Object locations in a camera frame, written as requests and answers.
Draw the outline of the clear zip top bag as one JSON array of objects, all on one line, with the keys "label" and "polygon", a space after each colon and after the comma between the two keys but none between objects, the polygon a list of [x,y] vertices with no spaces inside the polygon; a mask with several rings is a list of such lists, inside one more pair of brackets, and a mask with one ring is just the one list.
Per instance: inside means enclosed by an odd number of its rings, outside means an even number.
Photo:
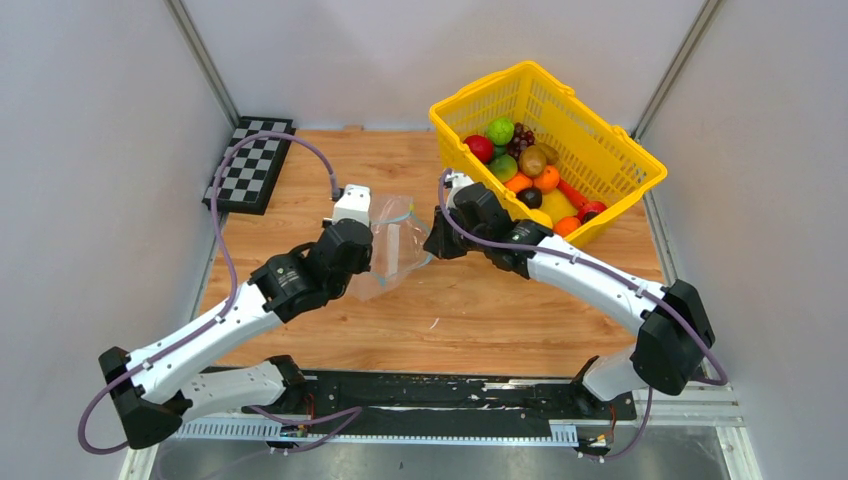
[{"label": "clear zip top bag", "polygon": [[411,196],[377,194],[369,217],[374,236],[370,270],[355,275],[348,287],[348,293],[363,302],[394,290],[433,259],[423,249],[430,228],[416,214]]}]

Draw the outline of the red toy apple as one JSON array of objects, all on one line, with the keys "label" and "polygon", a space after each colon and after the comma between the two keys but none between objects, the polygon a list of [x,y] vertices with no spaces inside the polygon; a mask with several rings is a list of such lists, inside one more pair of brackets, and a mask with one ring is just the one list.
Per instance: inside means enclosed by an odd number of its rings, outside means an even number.
[{"label": "red toy apple", "polygon": [[495,155],[495,145],[486,136],[470,135],[463,141],[464,145],[482,164],[488,164]]}]

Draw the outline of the brown toy potato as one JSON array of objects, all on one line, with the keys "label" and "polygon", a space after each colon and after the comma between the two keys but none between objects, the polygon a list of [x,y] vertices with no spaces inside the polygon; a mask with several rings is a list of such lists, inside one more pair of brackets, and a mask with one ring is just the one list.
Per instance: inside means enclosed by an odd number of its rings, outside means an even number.
[{"label": "brown toy potato", "polygon": [[530,178],[536,178],[543,172],[547,163],[547,155],[537,145],[528,146],[519,156],[519,170]]}]

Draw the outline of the light green toy cabbage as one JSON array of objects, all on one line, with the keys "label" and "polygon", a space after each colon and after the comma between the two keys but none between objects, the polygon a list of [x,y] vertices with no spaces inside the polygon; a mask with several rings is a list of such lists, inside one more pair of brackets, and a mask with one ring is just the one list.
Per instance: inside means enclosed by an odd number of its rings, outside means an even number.
[{"label": "light green toy cabbage", "polygon": [[488,124],[484,134],[494,145],[505,146],[514,136],[514,123],[508,117],[496,118]]}]

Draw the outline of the yellow plastic basket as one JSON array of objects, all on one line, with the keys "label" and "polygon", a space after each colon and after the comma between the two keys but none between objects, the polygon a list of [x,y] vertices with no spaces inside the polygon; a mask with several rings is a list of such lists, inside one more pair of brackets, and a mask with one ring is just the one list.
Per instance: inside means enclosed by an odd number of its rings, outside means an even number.
[{"label": "yellow plastic basket", "polygon": [[530,127],[537,141],[557,152],[555,166],[561,178],[588,200],[607,206],[566,238],[574,246],[594,241],[668,175],[667,168],[625,129],[598,116],[539,64],[523,61],[466,85],[429,110],[443,166],[493,190],[515,219],[534,220],[531,209],[463,143],[470,135],[484,133],[499,117]]}]

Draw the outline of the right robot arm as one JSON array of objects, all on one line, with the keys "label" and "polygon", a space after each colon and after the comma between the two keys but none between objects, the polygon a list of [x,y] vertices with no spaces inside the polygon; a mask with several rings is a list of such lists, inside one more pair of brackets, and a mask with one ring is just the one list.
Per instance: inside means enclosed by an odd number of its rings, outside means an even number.
[{"label": "right robot arm", "polygon": [[439,194],[428,253],[448,260],[478,251],[501,270],[576,296],[635,336],[632,346],[584,364],[570,392],[577,413],[596,417],[617,396],[642,388],[677,396],[695,379],[715,336],[694,286],[630,275],[548,227],[514,220],[491,190],[464,174],[449,174]]}]

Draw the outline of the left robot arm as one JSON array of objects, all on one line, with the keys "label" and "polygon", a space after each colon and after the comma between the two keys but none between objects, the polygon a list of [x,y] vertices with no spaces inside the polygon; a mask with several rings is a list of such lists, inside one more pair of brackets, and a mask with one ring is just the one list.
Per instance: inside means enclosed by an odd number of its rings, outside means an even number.
[{"label": "left robot arm", "polygon": [[331,222],[317,241],[271,257],[235,297],[173,334],[133,351],[114,346],[101,353],[125,446],[156,445],[183,424],[228,408],[273,404],[283,413],[298,411],[307,389],[293,366],[267,359],[237,370],[206,369],[247,340],[342,297],[351,278],[369,270],[372,242],[369,221]]}]

